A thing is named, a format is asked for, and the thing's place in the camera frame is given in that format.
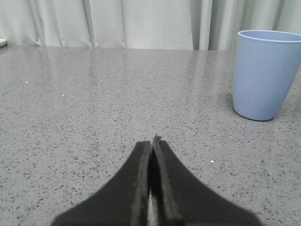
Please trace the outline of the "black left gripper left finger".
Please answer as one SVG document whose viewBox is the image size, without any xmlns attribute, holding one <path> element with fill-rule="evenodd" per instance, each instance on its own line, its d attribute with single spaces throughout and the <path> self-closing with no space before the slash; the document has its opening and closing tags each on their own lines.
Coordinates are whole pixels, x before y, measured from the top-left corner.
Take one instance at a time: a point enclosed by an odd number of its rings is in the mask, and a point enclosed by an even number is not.
<svg viewBox="0 0 301 226">
<path fill-rule="evenodd" d="M 137 142 L 123 166 L 99 191 L 57 216 L 54 226 L 145 226 L 151 143 Z"/>
</svg>

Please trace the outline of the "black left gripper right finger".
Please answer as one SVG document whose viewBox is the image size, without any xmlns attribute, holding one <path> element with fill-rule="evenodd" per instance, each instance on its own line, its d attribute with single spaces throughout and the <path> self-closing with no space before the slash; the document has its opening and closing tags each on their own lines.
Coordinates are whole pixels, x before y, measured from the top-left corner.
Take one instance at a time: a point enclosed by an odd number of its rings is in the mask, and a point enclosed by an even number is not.
<svg viewBox="0 0 301 226">
<path fill-rule="evenodd" d="M 152 197 L 160 226 L 262 225 L 253 213 L 200 182 L 159 136 L 152 144 Z"/>
</svg>

